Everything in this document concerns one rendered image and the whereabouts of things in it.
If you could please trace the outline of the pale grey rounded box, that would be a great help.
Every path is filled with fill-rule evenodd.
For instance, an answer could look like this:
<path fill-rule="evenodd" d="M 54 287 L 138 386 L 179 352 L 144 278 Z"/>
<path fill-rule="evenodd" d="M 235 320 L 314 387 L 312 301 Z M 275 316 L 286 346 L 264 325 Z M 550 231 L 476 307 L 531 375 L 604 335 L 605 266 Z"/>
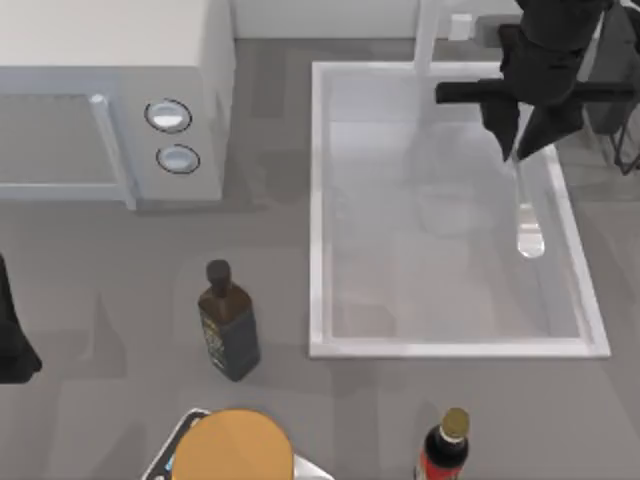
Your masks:
<path fill-rule="evenodd" d="M 468 41 L 474 34 L 474 16 L 456 13 L 450 17 L 449 41 Z"/>

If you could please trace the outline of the small microwave knob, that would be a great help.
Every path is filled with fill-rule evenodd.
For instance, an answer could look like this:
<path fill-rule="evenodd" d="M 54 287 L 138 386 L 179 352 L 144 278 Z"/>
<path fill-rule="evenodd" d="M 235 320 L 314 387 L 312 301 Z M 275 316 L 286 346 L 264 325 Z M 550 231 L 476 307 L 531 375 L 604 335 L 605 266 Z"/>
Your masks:
<path fill-rule="evenodd" d="M 164 171 L 174 175 L 190 175 L 201 164 L 198 153 L 181 144 L 159 149 L 156 152 L 156 162 Z"/>

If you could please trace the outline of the orange round disc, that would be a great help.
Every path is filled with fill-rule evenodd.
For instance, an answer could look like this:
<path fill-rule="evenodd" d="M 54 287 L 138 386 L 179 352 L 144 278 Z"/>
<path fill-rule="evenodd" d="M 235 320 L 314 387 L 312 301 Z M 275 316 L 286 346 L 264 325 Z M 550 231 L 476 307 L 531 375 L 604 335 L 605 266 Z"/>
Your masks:
<path fill-rule="evenodd" d="M 171 480 L 293 480 L 294 449 L 269 416 L 250 409 L 215 411 L 179 441 Z"/>

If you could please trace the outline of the pale microwave oven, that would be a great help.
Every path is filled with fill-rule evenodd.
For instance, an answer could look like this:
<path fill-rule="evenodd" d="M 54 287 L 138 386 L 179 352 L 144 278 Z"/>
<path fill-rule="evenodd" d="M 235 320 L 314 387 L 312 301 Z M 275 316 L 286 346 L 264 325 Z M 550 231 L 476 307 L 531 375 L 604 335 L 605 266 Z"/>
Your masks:
<path fill-rule="evenodd" d="M 235 67 L 228 0 L 0 0 L 0 91 L 112 92 L 137 208 L 221 198 Z M 163 99 L 188 107 L 187 130 L 147 123 L 146 105 Z M 156 152 L 174 144 L 198 153 L 195 172 L 157 164 Z"/>

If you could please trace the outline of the dark brown square bottle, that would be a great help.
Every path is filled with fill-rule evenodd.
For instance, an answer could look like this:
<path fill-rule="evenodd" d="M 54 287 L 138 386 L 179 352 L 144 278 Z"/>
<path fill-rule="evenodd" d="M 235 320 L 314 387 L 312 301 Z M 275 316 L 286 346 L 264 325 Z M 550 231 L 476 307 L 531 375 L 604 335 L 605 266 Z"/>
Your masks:
<path fill-rule="evenodd" d="M 238 382 L 261 359 L 253 302 L 233 281 L 226 260 L 210 261 L 206 279 L 209 287 L 200 295 L 198 308 L 208 356 L 227 379 Z"/>

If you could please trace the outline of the microwave oven door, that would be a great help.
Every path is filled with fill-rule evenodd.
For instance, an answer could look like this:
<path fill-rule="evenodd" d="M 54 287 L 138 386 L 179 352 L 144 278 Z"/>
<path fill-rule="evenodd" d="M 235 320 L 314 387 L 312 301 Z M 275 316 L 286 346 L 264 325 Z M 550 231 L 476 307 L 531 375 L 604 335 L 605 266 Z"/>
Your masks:
<path fill-rule="evenodd" d="M 88 100 L 96 93 L 109 99 L 135 180 L 112 92 L 5 90 L 0 91 L 0 202 L 115 201 L 125 205 Z"/>

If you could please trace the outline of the large microwave knob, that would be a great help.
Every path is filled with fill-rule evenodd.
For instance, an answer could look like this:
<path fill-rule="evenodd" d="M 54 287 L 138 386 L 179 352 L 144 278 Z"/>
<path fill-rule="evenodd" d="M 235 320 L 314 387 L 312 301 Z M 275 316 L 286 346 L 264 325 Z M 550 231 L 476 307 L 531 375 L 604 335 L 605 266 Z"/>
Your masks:
<path fill-rule="evenodd" d="M 146 105 L 144 117 L 157 131 L 177 134 L 189 128 L 192 114 L 188 107 L 174 99 L 163 99 Z"/>

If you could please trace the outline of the white sink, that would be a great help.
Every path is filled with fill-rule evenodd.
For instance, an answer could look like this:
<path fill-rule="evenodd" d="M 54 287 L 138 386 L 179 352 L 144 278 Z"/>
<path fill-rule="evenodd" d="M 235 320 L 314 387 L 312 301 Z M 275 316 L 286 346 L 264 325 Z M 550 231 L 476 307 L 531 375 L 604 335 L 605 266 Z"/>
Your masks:
<path fill-rule="evenodd" d="M 494 62 L 312 66 L 310 314 L 316 358 L 606 358 L 603 318 L 554 147 L 522 168 L 545 253 L 517 249 L 516 182 L 442 81 Z"/>

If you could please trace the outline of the dark bottle with gold cap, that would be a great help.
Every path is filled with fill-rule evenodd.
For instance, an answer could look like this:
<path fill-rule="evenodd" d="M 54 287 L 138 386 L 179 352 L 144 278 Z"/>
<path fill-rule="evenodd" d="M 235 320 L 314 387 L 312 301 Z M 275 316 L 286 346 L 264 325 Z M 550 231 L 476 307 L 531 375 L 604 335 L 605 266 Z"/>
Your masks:
<path fill-rule="evenodd" d="M 430 429 L 413 470 L 413 480 L 458 480 L 469 455 L 469 413 L 449 408 Z"/>

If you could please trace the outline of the grey flat scale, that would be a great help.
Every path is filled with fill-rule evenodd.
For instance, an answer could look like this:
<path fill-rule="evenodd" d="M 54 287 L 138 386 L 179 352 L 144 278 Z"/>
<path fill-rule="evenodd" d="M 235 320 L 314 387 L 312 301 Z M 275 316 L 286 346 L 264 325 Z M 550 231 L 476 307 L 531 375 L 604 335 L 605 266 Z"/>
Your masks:
<path fill-rule="evenodd" d="M 139 480 L 171 480 L 175 451 L 180 440 L 201 419 L 211 414 L 203 408 L 187 411 L 155 455 Z M 334 477 L 303 456 L 294 455 L 294 480 L 335 480 Z"/>

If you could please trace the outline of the dark grey frame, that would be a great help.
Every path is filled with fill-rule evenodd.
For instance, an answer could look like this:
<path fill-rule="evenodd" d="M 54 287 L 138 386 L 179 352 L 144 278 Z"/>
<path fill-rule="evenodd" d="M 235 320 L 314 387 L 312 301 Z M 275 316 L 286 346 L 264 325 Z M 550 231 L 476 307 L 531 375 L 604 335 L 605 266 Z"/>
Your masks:
<path fill-rule="evenodd" d="M 588 104 L 584 116 L 605 161 L 624 176 L 640 173 L 640 0 L 613 0 L 587 50 L 583 76 L 634 86 L 633 99 Z"/>

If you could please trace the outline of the tall white tap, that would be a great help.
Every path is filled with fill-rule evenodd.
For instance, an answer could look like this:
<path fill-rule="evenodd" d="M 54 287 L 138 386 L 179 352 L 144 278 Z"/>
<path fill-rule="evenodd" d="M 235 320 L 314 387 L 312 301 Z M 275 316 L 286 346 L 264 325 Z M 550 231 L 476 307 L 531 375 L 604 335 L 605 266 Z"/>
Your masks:
<path fill-rule="evenodd" d="M 429 73 L 436 42 L 443 0 L 419 0 L 414 48 L 414 70 L 417 75 Z"/>

